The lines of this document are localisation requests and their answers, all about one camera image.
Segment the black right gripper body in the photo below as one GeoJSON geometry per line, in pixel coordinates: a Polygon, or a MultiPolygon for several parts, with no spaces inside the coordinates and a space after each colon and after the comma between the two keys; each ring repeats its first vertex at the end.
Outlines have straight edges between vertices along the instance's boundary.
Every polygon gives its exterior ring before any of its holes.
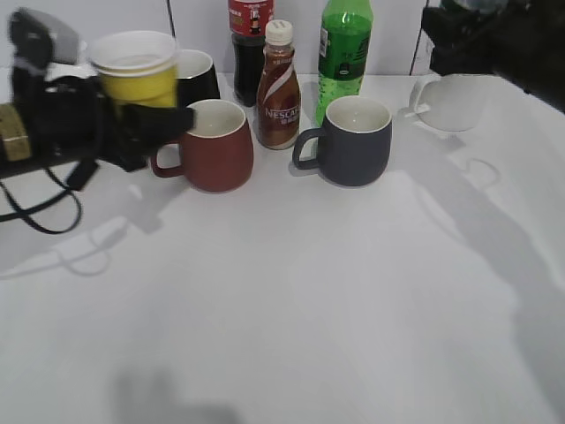
{"type": "Polygon", "coordinates": [[[563,1],[442,1],[421,27],[433,72],[499,76],[564,111],[563,1]]]}

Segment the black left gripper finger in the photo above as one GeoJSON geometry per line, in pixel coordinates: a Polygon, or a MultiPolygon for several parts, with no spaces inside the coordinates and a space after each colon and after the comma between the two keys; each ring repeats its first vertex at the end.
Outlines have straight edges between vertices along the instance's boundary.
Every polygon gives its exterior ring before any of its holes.
{"type": "Polygon", "coordinates": [[[152,155],[194,126],[196,112],[186,108],[152,108],[126,104],[118,119],[119,146],[131,155],[152,155]]]}

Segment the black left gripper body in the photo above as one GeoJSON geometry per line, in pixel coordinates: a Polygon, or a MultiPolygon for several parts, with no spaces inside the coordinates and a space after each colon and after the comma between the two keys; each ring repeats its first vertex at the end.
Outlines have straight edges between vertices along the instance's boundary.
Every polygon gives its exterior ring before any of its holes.
{"type": "Polygon", "coordinates": [[[109,99],[96,77],[33,77],[26,89],[26,130],[32,156],[26,171],[81,160],[101,160],[126,172],[147,167],[147,159],[119,146],[109,99]]]}

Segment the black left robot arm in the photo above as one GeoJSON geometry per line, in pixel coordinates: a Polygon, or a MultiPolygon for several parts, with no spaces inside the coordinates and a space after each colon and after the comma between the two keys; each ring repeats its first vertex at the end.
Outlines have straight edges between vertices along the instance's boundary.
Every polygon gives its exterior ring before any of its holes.
{"type": "Polygon", "coordinates": [[[12,99],[1,106],[1,175],[15,177],[80,161],[126,172],[192,129],[191,108],[116,107],[96,77],[52,81],[22,70],[11,76],[12,99]]]}

